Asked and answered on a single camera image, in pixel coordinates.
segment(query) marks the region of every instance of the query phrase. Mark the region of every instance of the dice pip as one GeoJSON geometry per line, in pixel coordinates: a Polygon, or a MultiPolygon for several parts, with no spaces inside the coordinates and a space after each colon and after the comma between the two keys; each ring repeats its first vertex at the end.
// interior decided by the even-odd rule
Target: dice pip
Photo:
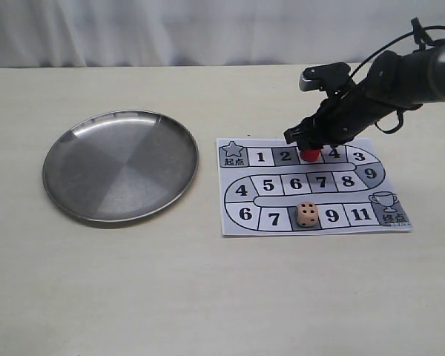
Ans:
{"type": "Polygon", "coordinates": [[[302,227],[312,227],[318,223],[318,208],[313,202],[297,205],[297,223],[302,227]]]}

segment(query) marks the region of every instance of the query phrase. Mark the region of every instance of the trophy icon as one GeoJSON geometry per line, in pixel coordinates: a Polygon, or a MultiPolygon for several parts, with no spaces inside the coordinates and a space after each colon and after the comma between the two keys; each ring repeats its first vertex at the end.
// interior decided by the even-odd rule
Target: trophy icon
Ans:
{"type": "Polygon", "coordinates": [[[375,204],[382,205],[386,213],[395,213],[397,211],[392,206],[397,203],[399,199],[391,191],[377,191],[369,196],[369,200],[375,204]]]}

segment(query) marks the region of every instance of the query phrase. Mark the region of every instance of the board game sheet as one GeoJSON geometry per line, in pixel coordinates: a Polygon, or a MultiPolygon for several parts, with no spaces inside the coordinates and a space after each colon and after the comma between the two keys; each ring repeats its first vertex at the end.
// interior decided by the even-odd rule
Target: board game sheet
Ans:
{"type": "Polygon", "coordinates": [[[274,236],[410,231],[412,224],[369,139],[326,146],[316,162],[281,139],[217,139],[222,234],[274,236]],[[315,226],[297,205],[316,204],[315,226]]]}

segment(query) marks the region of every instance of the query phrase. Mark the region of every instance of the star icon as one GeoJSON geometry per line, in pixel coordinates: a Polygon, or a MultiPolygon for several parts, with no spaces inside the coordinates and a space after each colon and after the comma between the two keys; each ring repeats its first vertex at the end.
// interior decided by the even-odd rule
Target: star icon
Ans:
{"type": "Polygon", "coordinates": [[[244,149],[244,147],[236,145],[236,142],[234,141],[230,141],[229,145],[222,146],[222,149],[225,151],[226,157],[230,156],[241,157],[240,152],[244,149]]]}

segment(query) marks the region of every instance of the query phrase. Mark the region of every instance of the plate rim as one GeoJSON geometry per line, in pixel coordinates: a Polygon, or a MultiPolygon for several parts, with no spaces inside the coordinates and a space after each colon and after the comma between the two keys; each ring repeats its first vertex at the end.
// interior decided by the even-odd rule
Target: plate rim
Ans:
{"type": "Polygon", "coordinates": [[[177,200],[179,200],[179,198],[181,198],[187,191],[188,189],[192,186],[192,183],[197,175],[198,169],[200,166],[200,150],[198,148],[198,144],[197,141],[195,140],[193,134],[186,128],[186,126],[184,126],[181,122],[177,121],[176,119],[162,114],[162,113],[157,113],[156,111],[147,111],[147,110],[141,110],[141,109],[135,109],[135,110],[117,110],[117,111],[108,111],[106,113],[101,113],[92,117],[89,117],[85,120],[82,120],[81,122],[75,124],[73,127],[67,129],[54,143],[53,145],[51,145],[50,149],[48,150],[46,157],[44,158],[44,162],[42,165],[42,184],[44,186],[44,190],[47,194],[47,196],[50,198],[50,200],[54,203],[55,206],[57,206],[60,210],[62,210],[63,212],[65,212],[66,214],[78,219],[78,220],[84,220],[86,222],[89,223],[105,223],[105,224],[118,224],[118,223],[131,223],[131,222],[135,222],[136,220],[141,220],[144,219],[146,217],[149,217],[151,215],[157,214],[159,212],[161,212],[162,210],[168,208],[170,205],[173,205],[177,200]],[[183,189],[181,189],[178,194],[176,194],[171,200],[169,200],[168,202],[166,202],[166,204],[161,205],[160,207],[158,207],[157,209],[153,209],[145,214],[140,214],[140,215],[136,215],[134,217],[128,217],[128,218],[124,218],[124,219],[98,219],[98,218],[92,218],[92,217],[86,217],[83,216],[75,211],[72,211],[71,209],[67,208],[66,206],[64,206],[63,204],[61,204],[58,200],[56,200],[56,198],[50,193],[50,189],[46,180],[46,167],[47,167],[47,163],[49,163],[49,159],[50,159],[50,154],[51,152],[55,149],[55,147],[62,141],[62,139],[68,135],[68,133],[70,133],[71,131],[75,130],[76,128],[78,128],[79,126],[85,124],[86,122],[89,122],[93,119],[97,119],[99,117],[103,117],[103,116],[108,116],[108,115],[115,115],[118,113],[148,113],[154,116],[159,116],[159,118],[165,118],[168,119],[170,121],[172,121],[174,124],[180,126],[184,132],[187,133],[187,135],[190,137],[191,142],[194,146],[194,150],[195,150],[195,162],[194,162],[194,169],[193,169],[193,173],[190,176],[190,178],[188,179],[188,181],[185,184],[185,187],[183,189]]]}

